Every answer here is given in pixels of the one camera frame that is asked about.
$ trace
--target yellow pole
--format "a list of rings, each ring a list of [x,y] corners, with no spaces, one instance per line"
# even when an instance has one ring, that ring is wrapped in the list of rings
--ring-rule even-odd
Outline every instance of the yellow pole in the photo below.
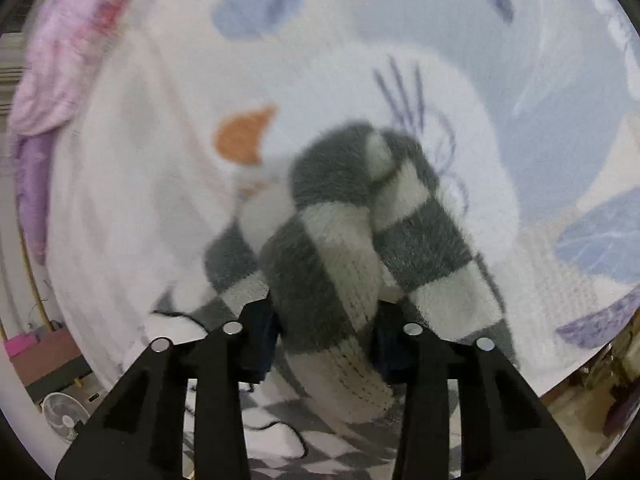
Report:
[[[36,307],[38,308],[38,312],[40,313],[40,317],[42,318],[42,322],[44,323],[44,326],[47,327],[47,330],[49,330],[50,332],[53,332],[53,325],[49,320],[49,316],[47,316],[47,311],[44,310],[44,303],[42,303],[42,298],[40,297],[40,292],[38,291],[38,285],[36,284],[36,280],[33,277],[33,269],[31,268],[31,261],[29,260],[29,254],[27,252],[27,244],[24,241],[24,232],[19,225],[18,225],[18,232],[20,233],[20,248],[22,249],[22,263],[24,264],[24,270],[27,273],[27,280],[29,281],[29,287],[31,288],[33,299],[36,300]]]

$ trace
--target metal pin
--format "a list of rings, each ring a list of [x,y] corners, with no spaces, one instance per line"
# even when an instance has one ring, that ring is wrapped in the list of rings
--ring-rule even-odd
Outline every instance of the metal pin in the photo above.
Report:
[[[169,341],[165,337],[159,337],[158,339],[154,339],[151,342],[151,349],[154,352],[158,352],[158,353],[168,350],[170,346],[171,346],[171,341]]]
[[[417,323],[407,323],[402,330],[407,335],[420,335],[422,333],[422,327]]]
[[[222,332],[227,335],[239,334],[242,332],[242,323],[238,323],[237,321],[229,321],[222,327]]]
[[[476,341],[476,346],[485,352],[490,352],[495,348],[495,343],[488,337],[481,337],[480,339],[478,339],[478,341]]]

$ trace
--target gray and white checkered blanket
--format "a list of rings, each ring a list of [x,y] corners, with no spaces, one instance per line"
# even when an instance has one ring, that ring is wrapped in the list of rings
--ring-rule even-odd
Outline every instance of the gray and white checkered blanket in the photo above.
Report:
[[[379,298],[442,338],[487,335],[514,357],[500,291],[420,145],[368,124],[324,136],[286,182],[252,196],[156,312],[208,331],[268,290],[284,333],[274,372],[243,394],[244,422],[289,424],[307,449],[252,461],[272,478],[372,473],[392,459],[402,391],[367,358]]]

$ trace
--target bed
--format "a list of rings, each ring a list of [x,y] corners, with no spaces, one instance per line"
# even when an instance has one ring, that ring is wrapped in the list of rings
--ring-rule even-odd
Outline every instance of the bed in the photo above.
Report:
[[[616,0],[132,0],[118,26],[55,146],[47,249],[105,386],[242,200],[350,118],[421,143],[537,393],[638,308],[640,40]]]

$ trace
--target white fan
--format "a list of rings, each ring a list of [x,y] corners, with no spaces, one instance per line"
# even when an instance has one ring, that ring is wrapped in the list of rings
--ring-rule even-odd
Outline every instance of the white fan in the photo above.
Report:
[[[59,392],[44,398],[42,414],[54,433],[70,444],[78,436],[74,429],[76,424],[78,422],[86,424],[89,420],[89,413],[80,402]]]

